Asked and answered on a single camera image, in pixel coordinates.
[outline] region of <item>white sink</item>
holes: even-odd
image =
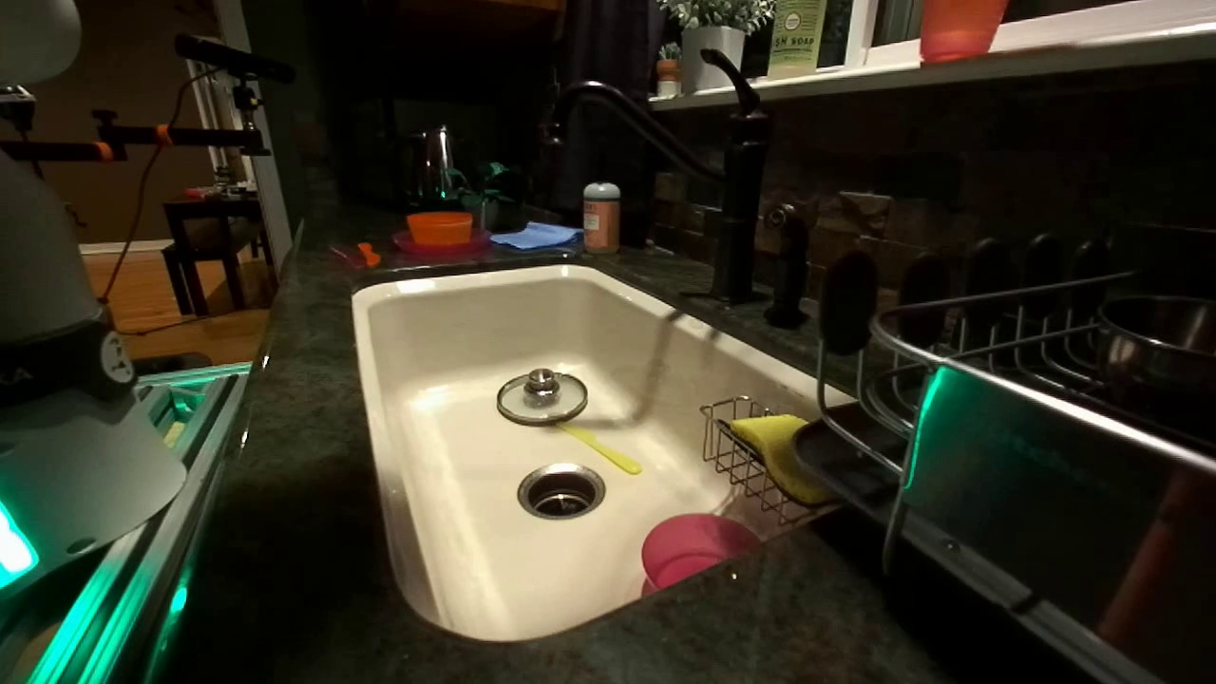
[[[703,404],[780,396],[812,416],[812,376],[589,264],[371,283],[355,296],[355,331],[395,581],[423,620],[483,643],[640,600],[647,530],[730,494],[703,463]],[[530,367],[578,376],[589,407],[574,426],[641,476],[561,426],[502,416],[499,387]],[[530,511],[518,488],[552,463],[597,472],[604,501]]]

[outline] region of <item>orange container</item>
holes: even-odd
[[[918,13],[918,58],[970,59],[992,48],[1005,22],[1005,0],[929,0]]]
[[[471,224],[471,212],[407,212],[407,233],[418,247],[465,247],[471,241]]]

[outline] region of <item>faucet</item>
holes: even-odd
[[[568,139],[568,116],[571,107],[583,97],[602,103],[616,116],[631,126],[650,149],[669,154],[678,167],[685,167],[697,178],[708,178],[721,191],[721,236],[713,247],[713,296],[725,296],[730,305],[752,298],[752,247],[758,247],[758,212],[761,212],[761,178],[764,178],[764,153],[766,153],[766,115],[761,111],[761,95],[747,86],[747,78],[725,59],[717,48],[698,48],[698,58],[713,67],[721,67],[732,84],[736,111],[730,115],[730,143],[725,164],[708,167],[698,164],[647,107],[626,97],[619,86],[602,78],[578,78],[571,84],[552,115],[552,143]]]

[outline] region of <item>dark countertop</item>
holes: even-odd
[[[386,571],[348,277],[327,253],[332,241],[383,240],[383,228],[386,217],[365,207],[321,212],[284,264],[247,439],[218,482],[167,681],[869,684],[1020,681],[1045,663],[1006,620],[932,571],[882,589],[878,526],[851,511],[554,637],[488,644],[429,625]],[[671,253],[622,253],[604,269],[660,296],[708,283],[703,264]],[[771,331],[761,310],[717,310],[713,324],[809,367],[809,331]]]

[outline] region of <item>pink bowl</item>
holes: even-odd
[[[641,542],[647,592],[678,583],[698,571],[712,571],[742,551],[758,548],[758,534],[725,515],[685,511],[650,526]]]

